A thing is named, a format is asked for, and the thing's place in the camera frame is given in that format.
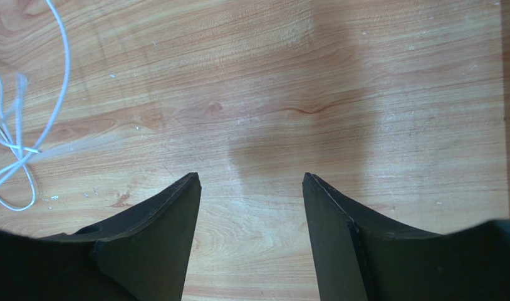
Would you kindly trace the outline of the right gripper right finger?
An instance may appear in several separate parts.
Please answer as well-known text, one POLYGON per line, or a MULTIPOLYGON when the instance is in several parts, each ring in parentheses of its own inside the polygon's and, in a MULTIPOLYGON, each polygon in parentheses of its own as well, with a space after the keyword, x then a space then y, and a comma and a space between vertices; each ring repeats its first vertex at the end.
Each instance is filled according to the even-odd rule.
POLYGON ((303 198, 322 300, 510 300, 510 220, 432 233, 310 173, 303 198))

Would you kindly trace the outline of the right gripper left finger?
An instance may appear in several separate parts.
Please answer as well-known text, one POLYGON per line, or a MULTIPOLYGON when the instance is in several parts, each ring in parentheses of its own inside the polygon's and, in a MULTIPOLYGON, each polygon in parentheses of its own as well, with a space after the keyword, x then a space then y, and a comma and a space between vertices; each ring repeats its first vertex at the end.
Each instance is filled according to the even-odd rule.
POLYGON ((73 234, 0 230, 0 300, 180 300, 201 191, 191 172, 73 234))

